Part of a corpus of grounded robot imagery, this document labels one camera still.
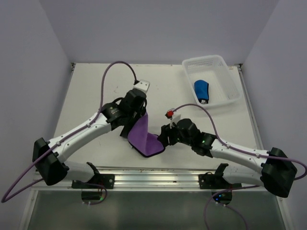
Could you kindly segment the purple towel black trim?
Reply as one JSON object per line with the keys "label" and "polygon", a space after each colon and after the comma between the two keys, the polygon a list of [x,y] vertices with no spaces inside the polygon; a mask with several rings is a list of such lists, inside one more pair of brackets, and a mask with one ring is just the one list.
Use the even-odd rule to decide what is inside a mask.
{"label": "purple towel black trim", "polygon": [[126,138],[128,143],[143,157],[149,158],[165,151],[165,147],[158,140],[158,136],[148,131],[149,116],[146,112],[132,126],[125,126],[120,136]]}

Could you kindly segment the blue towel black trim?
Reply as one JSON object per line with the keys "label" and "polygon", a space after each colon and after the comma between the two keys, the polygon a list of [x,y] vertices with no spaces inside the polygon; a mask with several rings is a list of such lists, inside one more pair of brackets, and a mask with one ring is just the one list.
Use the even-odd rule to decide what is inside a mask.
{"label": "blue towel black trim", "polygon": [[194,91],[197,100],[201,104],[208,104],[209,102],[209,84],[204,80],[197,80],[194,82]]}

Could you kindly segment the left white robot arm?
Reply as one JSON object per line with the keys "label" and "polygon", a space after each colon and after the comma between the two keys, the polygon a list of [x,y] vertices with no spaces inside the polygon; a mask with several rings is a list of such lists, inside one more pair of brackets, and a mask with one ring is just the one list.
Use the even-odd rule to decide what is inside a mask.
{"label": "left white robot arm", "polygon": [[91,118],[66,134],[34,143],[33,163],[46,185],[55,185],[66,179],[79,181],[89,188],[101,184],[98,169],[90,162],[76,163],[68,158],[97,137],[118,127],[123,128],[123,137],[128,129],[146,112],[146,92],[133,88],[123,98],[103,105]]}

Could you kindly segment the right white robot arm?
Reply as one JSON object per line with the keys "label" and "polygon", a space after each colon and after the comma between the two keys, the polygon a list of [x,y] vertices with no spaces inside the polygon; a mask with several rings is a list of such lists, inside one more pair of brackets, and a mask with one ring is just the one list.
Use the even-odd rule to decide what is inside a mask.
{"label": "right white robot arm", "polygon": [[181,143],[190,146],[200,156],[238,164],[221,163],[213,174],[201,174],[201,189],[241,188],[243,184],[249,184],[287,198],[297,173],[297,168],[288,161],[282,150],[256,149],[253,156],[238,152],[238,145],[229,142],[222,144],[216,135],[201,132],[188,118],[162,126],[158,140],[164,147]]}

